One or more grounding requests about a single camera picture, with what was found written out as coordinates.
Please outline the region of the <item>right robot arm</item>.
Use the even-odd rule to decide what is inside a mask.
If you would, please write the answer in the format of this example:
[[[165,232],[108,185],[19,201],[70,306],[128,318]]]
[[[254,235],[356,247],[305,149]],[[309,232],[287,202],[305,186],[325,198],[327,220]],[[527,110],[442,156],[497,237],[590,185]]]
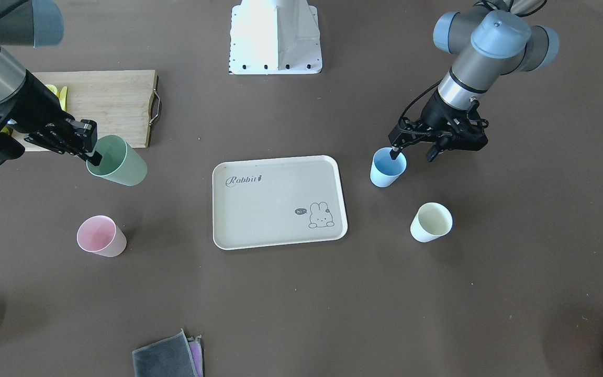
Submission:
[[[69,153],[93,165],[97,124],[77,121],[62,109],[59,98],[19,63],[6,45],[55,46],[64,37],[64,19],[53,1],[0,1],[0,165],[17,159],[24,146],[10,131],[33,145]]]

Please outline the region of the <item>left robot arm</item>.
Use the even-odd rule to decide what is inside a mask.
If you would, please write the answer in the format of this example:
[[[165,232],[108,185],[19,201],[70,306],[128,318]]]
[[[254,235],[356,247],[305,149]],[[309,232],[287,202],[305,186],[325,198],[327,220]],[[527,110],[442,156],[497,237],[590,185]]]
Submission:
[[[464,13],[449,12],[438,19],[435,46],[456,56],[446,75],[428,88],[431,97],[419,118],[401,114],[388,134],[390,159],[403,148],[431,144],[432,162],[446,150],[481,150],[488,143],[489,123],[478,113],[479,100],[502,75],[536,71],[550,64],[560,48],[557,33],[529,25],[532,5],[515,9],[517,2],[479,1]]]

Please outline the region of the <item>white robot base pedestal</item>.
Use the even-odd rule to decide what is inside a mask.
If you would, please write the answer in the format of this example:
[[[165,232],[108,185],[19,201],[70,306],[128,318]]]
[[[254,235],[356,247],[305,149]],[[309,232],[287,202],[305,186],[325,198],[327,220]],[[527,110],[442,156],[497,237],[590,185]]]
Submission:
[[[318,10],[307,1],[242,1],[232,8],[229,74],[317,74],[322,65]]]

